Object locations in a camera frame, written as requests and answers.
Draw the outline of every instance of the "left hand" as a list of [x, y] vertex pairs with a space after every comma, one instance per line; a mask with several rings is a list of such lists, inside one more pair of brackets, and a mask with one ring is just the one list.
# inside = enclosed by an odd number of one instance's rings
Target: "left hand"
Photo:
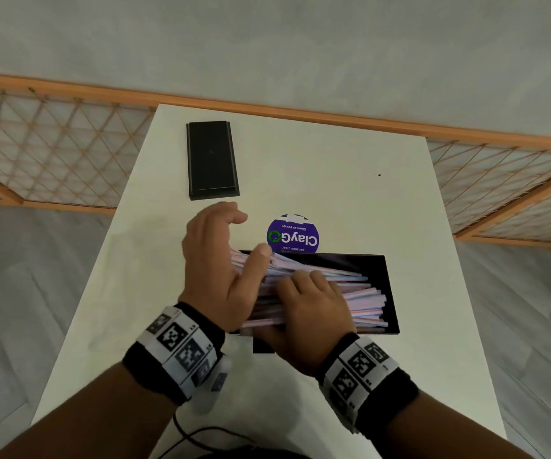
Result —
[[241, 274], [233, 269], [229, 224], [247, 219], [236, 202], [212, 204], [188, 222], [182, 241], [186, 268], [179, 300], [226, 332], [238, 330], [250, 316], [271, 258], [271, 248], [261, 243], [248, 257]]

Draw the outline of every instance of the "tabletop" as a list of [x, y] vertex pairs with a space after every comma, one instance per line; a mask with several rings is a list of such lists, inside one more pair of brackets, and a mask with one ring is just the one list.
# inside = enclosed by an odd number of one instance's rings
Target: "tabletop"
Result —
[[[318, 252], [385, 255], [400, 334], [371, 338], [422, 390], [505, 436], [424, 138], [168, 105], [157, 109], [34, 422], [176, 302], [186, 223], [214, 202], [188, 197], [186, 123], [207, 120], [231, 123], [241, 195], [227, 200], [249, 214], [231, 227], [231, 246], [252, 249], [274, 219], [298, 214], [317, 227]], [[252, 354], [248, 340], [227, 336], [233, 372], [215, 409], [196, 417], [183, 407], [181, 422], [232, 426], [315, 457], [377, 457], [338, 423], [314, 380]], [[168, 428], [155, 451], [176, 435]]]

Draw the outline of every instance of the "round sticker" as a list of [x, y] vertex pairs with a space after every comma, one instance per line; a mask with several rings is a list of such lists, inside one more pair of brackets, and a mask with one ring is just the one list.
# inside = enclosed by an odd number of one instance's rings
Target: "round sticker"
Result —
[[320, 237], [307, 217], [285, 214], [267, 230], [267, 243], [276, 253], [315, 253]]

